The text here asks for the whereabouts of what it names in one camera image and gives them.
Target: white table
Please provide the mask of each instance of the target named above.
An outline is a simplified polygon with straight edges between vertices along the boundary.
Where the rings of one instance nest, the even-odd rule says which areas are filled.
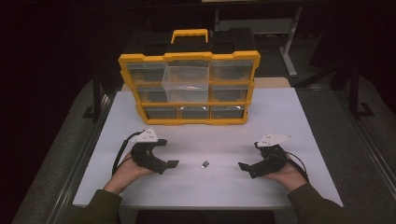
[[[163,175],[143,176],[125,190],[122,205],[161,209],[277,209],[290,206],[287,192],[275,181],[251,179],[238,162],[261,161],[253,143],[265,133],[290,134],[281,146],[303,160],[311,184],[325,198],[342,202],[321,157],[304,111],[292,88],[256,89],[244,125],[148,126],[134,109],[128,91],[117,94],[86,173],[73,202],[87,205],[97,189],[111,176],[111,168],[122,141],[131,133],[154,128],[168,140],[153,153],[163,161],[180,160]],[[130,142],[126,154],[133,146]],[[210,164],[202,169],[204,161]]]

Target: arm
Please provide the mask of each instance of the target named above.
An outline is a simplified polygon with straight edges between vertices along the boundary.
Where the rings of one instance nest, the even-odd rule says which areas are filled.
[[[274,179],[290,191],[288,198],[299,223],[354,223],[342,207],[322,198],[292,165],[287,163],[279,172],[265,177]]]
[[[126,188],[142,175],[153,172],[144,167],[138,166],[131,160],[128,153],[119,166],[117,172],[111,176],[103,189],[99,189],[93,195],[90,204],[81,213],[73,218],[71,224],[116,224],[117,213],[120,208],[122,198],[119,196]]]

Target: cable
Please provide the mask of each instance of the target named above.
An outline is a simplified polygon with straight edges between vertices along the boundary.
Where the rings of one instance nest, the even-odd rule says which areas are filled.
[[[131,135],[129,135],[129,137],[127,137],[123,143],[122,146],[119,150],[119,154],[117,154],[116,159],[114,160],[114,164],[113,164],[113,169],[111,171],[111,175],[114,175],[116,173],[116,171],[119,169],[119,167],[125,163],[126,161],[130,160],[132,157],[126,159],[125,161],[122,161],[119,165],[119,161],[120,158],[122,156],[123,151],[125,150],[126,146],[128,145],[129,140],[131,140],[131,138],[133,138],[134,136],[137,136],[138,134],[141,134],[142,132],[138,132],[138,133],[133,133]],[[121,224],[121,218],[120,218],[120,212],[117,213],[117,223]]]
[[[296,155],[294,155],[294,154],[292,154],[292,153],[290,153],[288,151],[285,151],[285,152],[288,153],[289,155],[295,157],[301,163],[301,165],[304,167],[304,172],[306,172],[305,165],[304,165],[303,161],[300,160],[300,158],[298,158]]]
[[[297,171],[305,178],[306,182],[309,183],[309,178],[308,178],[308,173],[306,172],[306,168],[304,163],[300,160],[300,158],[298,158],[296,155],[289,153],[287,151],[285,151],[286,153],[290,154],[291,156],[295,157],[297,160],[300,161],[301,165],[304,167],[304,169],[301,168],[301,166],[299,166],[295,161],[293,161],[292,159],[288,159],[288,163],[292,166],[294,166],[294,168],[297,169]]]
[[[125,150],[126,146],[128,145],[129,140],[131,140],[131,138],[133,138],[134,136],[136,136],[136,135],[138,135],[138,134],[141,134],[141,133],[142,133],[142,132],[133,133],[133,134],[131,134],[127,139],[125,139],[125,140],[123,141],[122,146],[121,146],[120,151],[119,151],[119,154],[117,154],[117,157],[116,157],[116,159],[114,160],[113,170],[112,170],[112,172],[111,172],[111,175],[114,175],[114,174],[116,173],[117,169],[119,168],[119,161],[120,161],[120,158],[121,158],[122,153],[123,153],[123,151]]]

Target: sleeve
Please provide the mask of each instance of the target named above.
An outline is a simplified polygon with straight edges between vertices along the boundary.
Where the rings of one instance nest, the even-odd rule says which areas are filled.
[[[122,198],[119,195],[99,189],[90,203],[73,218],[70,224],[117,224],[117,213]]]
[[[298,221],[302,224],[354,223],[340,205],[322,198],[310,184],[297,188],[288,198]]]

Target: floor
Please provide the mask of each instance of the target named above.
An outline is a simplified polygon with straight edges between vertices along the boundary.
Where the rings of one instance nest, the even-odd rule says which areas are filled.
[[[295,84],[320,71],[320,68],[309,65],[319,37],[296,36],[290,49],[298,73],[296,78],[288,76],[277,50],[284,38],[275,35],[256,37],[262,54],[257,77],[286,77]],[[296,89],[318,147],[345,210],[356,222],[392,223],[396,220],[395,197],[384,181],[386,178],[378,171],[370,147],[374,144],[389,169],[396,171],[396,118],[381,101],[375,87],[362,78],[360,100],[369,104],[375,116],[360,121],[353,119],[346,109],[347,86],[342,91],[332,91],[329,88],[331,79],[332,75],[329,75],[307,88]],[[90,136],[100,132],[99,122],[82,117],[89,106],[92,106],[91,82],[81,90],[70,108],[13,223],[68,223],[80,211],[81,208],[71,202],[93,150],[94,138]],[[365,127],[366,135],[371,139],[363,138],[360,126]],[[82,151],[86,147],[88,152],[84,154]],[[134,223],[136,215],[137,211],[120,210],[122,223]],[[275,217],[278,224],[297,223],[291,208],[275,211]]]

